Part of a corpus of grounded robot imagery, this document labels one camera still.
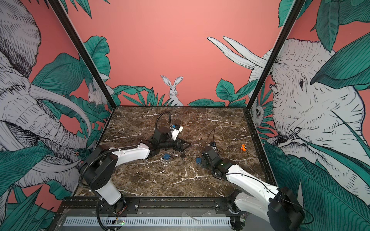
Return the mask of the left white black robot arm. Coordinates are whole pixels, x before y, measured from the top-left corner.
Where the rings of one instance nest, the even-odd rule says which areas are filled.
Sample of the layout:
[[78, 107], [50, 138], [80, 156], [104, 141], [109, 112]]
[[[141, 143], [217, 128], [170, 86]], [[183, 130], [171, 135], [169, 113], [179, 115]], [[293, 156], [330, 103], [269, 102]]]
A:
[[183, 127], [179, 125], [159, 127], [149, 140], [137, 145], [121, 148], [97, 146], [79, 167], [79, 186], [93, 191], [100, 200], [111, 206], [117, 204], [123, 196], [111, 180], [115, 168], [128, 162], [152, 158], [162, 149], [185, 151], [191, 143], [178, 137], [182, 130]]

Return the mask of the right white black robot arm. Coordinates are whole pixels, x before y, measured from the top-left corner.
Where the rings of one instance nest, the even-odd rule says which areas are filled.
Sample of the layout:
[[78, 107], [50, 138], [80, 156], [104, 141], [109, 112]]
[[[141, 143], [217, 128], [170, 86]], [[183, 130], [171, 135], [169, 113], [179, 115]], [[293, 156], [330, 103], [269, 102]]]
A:
[[213, 146], [203, 149], [201, 166], [209, 169], [213, 177], [242, 189], [231, 198], [230, 211], [252, 213], [269, 222], [275, 231], [300, 230], [306, 215], [289, 188], [263, 182], [235, 162], [222, 159]]

